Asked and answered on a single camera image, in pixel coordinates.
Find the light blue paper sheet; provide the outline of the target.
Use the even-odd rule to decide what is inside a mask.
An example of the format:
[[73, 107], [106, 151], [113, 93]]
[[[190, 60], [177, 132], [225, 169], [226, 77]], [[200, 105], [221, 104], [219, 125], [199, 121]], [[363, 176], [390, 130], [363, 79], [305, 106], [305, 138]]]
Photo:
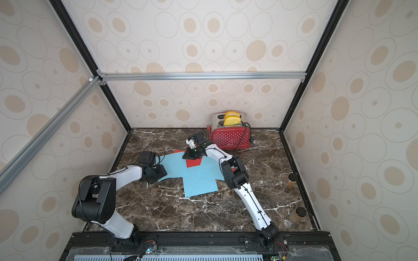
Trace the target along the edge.
[[163, 181], [170, 178], [183, 178], [189, 175], [186, 160], [183, 159], [184, 152], [176, 152], [165, 156], [162, 165], [165, 168], [167, 175], [160, 178], [158, 181]]

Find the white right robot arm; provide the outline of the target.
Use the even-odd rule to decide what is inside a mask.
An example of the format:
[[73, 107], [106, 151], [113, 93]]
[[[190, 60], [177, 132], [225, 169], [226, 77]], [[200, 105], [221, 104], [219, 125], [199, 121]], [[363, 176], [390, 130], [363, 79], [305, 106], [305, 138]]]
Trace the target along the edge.
[[217, 161], [226, 185], [235, 191], [248, 210], [254, 222], [255, 229], [262, 239], [263, 245], [270, 246], [274, 244], [280, 232], [256, 198], [242, 159], [239, 156], [233, 156], [224, 152], [211, 141], [206, 141], [198, 145], [195, 141], [189, 139], [186, 143], [188, 148], [182, 158], [196, 160], [206, 156]]

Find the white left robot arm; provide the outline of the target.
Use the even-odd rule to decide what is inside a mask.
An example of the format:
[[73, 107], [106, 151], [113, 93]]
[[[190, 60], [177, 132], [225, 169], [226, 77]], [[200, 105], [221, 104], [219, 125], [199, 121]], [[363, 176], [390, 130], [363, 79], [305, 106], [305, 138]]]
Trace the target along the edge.
[[71, 214], [76, 219], [100, 226], [127, 248], [136, 248], [141, 241], [139, 228], [117, 212], [116, 193], [132, 182], [153, 184], [166, 175], [162, 165], [129, 165], [107, 176], [87, 176], [78, 185]]

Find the red polka dot toaster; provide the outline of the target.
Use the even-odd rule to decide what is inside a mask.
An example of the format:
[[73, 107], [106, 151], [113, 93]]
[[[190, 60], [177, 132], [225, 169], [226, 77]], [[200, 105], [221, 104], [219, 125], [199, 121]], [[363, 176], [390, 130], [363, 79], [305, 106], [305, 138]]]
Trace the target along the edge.
[[224, 126], [225, 113], [214, 114], [207, 130], [209, 138], [222, 150], [247, 149], [254, 141], [251, 126], [241, 115], [241, 123], [235, 126]]

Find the yellow toast slice front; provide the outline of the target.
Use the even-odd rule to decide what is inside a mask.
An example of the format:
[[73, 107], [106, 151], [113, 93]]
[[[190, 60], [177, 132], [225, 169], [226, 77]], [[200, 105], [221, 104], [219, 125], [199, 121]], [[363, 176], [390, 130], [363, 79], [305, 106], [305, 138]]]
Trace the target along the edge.
[[235, 125], [239, 125], [241, 123], [241, 117], [240, 116], [228, 116], [225, 117], [224, 119], [224, 126], [235, 126]]

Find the yellow toast slice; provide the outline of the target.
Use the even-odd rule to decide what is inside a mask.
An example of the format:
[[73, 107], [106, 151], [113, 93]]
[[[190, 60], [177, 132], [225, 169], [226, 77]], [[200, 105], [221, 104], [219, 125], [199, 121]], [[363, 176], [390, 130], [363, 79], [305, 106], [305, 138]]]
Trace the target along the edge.
[[229, 117], [238, 117], [238, 118], [241, 118], [241, 115], [238, 112], [229, 111], [229, 112], [226, 112], [225, 113], [224, 118], [227, 119]]
[[241, 117], [240, 116], [228, 116], [225, 117], [224, 119], [224, 126], [235, 126], [235, 125], [239, 125], [241, 123]]

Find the yellow toast slice rear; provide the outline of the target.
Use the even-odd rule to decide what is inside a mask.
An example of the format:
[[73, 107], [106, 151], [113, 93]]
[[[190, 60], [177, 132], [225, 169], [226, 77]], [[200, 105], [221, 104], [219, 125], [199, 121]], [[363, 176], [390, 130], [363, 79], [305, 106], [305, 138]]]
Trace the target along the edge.
[[241, 115], [238, 112], [229, 111], [229, 112], [226, 112], [225, 113], [224, 118], [227, 119], [229, 117], [238, 117], [238, 118], [241, 118]]

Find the jar with black lid far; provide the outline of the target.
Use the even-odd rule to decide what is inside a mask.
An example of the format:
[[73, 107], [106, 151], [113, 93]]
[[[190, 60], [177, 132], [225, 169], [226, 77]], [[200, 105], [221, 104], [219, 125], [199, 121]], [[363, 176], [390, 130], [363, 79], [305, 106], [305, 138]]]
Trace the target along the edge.
[[297, 177], [296, 173], [289, 174], [285, 179], [284, 189], [291, 190], [297, 184]]

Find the jar with black lid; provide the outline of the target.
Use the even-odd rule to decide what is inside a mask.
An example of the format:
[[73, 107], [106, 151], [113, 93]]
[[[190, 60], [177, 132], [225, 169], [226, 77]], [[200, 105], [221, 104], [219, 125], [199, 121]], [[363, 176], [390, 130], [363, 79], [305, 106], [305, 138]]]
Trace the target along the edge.
[[284, 189], [291, 190], [297, 184], [297, 177], [296, 173], [289, 174], [285, 179]]
[[307, 210], [304, 207], [297, 207], [291, 213], [289, 220], [292, 223], [300, 223], [307, 216]]

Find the jar with black lid near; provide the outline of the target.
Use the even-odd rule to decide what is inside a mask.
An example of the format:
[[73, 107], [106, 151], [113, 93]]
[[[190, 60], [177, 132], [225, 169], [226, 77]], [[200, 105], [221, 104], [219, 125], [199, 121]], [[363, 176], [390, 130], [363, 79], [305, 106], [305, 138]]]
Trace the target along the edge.
[[289, 220], [292, 223], [300, 223], [307, 216], [307, 210], [304, 207], [297, 207], [291, 213]]

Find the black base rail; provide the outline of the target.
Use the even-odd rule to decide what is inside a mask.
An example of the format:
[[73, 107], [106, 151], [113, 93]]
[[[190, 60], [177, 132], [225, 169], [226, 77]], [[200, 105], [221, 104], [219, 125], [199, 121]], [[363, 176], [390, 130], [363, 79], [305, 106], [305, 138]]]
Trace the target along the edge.
[[74, 233], [62, 261], [339, 261], [329, 232], [282, 232], [267, 245], [256, 232]]

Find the horizontal aluminium frame bar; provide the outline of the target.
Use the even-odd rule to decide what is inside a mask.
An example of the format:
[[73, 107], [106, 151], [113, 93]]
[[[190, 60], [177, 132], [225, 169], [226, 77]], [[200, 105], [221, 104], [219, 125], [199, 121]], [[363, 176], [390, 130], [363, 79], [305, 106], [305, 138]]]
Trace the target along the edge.
[[102, 74], [105, 81], [116, 80], [244, 80], [244, 79], [304, 79], [303, 71], [284, 72], [193, 72], [193, 73], [126, 73]]

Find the diagonal aluminium frame bar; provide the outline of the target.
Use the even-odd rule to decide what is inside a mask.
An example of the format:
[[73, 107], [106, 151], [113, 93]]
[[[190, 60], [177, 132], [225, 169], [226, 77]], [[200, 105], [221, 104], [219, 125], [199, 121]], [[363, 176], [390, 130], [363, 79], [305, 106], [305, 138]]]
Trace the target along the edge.
[[22, 172], [34, 156], [45, 146], [51, 137], [61, 128], [86, 97], [95, 89], [101, 78], [96, 76], [61, 108], [61, 110], [29, 141], [25, 147], [2, 169], [1, 193], [4, 193]]

